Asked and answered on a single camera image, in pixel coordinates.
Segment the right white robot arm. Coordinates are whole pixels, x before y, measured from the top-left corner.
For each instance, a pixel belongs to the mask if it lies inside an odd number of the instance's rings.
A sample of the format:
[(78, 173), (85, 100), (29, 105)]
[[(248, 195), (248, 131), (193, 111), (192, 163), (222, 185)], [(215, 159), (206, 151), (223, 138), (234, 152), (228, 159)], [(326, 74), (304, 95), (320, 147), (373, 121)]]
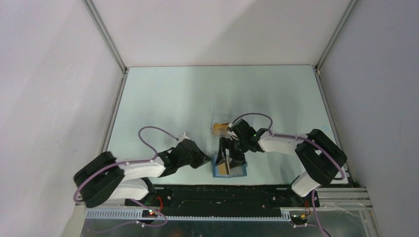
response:
[(321, 130), (306, 134), (275, 133), (270, 128), (255, 130), (244, 119), (228, 124), (228, 136), (219, 139), (215, 166), (225, 165), (227, 170), (246, 165), (246, 152), (282, 153), (299, 158), (305, 171), (290, 185), (288, 202), (301, 206), (314, 189), (343, 180), (346, 154)]

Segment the clear acrylic box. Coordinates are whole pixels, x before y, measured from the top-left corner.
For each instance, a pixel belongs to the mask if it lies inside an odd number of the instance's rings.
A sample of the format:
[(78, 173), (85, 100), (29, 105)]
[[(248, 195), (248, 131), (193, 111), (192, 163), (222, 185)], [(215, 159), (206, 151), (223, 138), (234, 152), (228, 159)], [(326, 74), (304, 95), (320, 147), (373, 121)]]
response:
[(228, 126), (238, 117), (238, 115), (218, 114), (213, 113), (211, 119), (210, 131), (213, 136), (230, 138), (231, 135), (236, 136), (235, 133), (229, 132)]

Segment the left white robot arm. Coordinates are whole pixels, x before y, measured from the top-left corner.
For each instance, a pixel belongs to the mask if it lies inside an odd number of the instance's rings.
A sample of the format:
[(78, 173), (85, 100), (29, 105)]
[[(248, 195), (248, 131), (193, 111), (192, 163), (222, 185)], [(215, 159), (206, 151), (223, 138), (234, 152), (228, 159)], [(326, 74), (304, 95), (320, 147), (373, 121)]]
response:
[(134, 199), (152, 205), (156, 192), (150, 178), (161, 178), (189, 166), (197, 169), (211, 161), (197, 144), (182, 134), (175, 147), (150, 160), (120, 161), (110, 151), (102, 152), (75, 173), (75, 201), (94, 208), (111, 199)]

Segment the blue card holder wallet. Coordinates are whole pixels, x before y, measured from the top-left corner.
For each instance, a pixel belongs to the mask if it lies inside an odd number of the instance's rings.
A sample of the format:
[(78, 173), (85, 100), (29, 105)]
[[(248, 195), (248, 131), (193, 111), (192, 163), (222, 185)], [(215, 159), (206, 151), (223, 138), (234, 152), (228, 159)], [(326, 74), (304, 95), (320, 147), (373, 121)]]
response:
[(247, 165), (232, 167), (232, 159), (227, 156), (227, 161), (216, 165), (218, 156), (214, 155), (211, 161), (212, 176), (214, 178), (236, 178), (247, 176)]

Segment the single orange credit card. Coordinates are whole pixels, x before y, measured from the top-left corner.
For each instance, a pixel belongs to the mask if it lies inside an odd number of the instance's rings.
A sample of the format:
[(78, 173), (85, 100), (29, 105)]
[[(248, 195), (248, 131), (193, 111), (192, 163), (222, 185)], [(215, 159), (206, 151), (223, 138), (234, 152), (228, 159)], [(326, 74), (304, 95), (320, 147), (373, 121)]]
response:
[(220, 163), (217, 166), (217, 170), (218, 170), (218, 175), (221, 175), (221, 176), (229, 176), (231, 173), (229, 164), (227, 162)]

